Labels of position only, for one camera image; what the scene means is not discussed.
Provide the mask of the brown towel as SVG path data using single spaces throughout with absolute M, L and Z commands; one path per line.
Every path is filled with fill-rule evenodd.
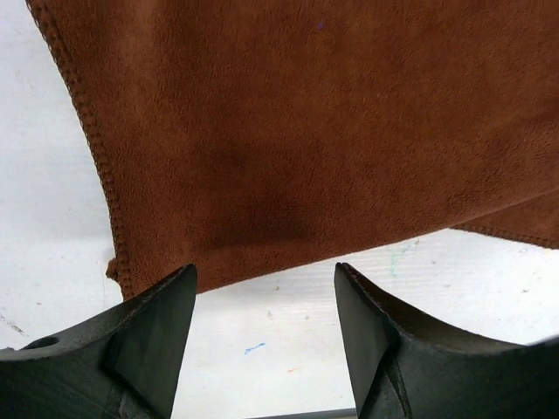
M 31 1 L 125 299 L 454 228 L 558 245 L 555 1 Z

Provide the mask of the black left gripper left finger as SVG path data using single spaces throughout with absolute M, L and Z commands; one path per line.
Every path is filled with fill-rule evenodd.
M 76 326 L 1 352 L 3 418 L 169 418 L 197 294 L 186 265 Z

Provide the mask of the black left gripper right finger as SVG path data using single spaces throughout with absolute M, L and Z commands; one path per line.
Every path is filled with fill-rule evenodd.
M 523 346 L 451 326 L 335 267 L 360 418 L 556 418 L 558 340 Z

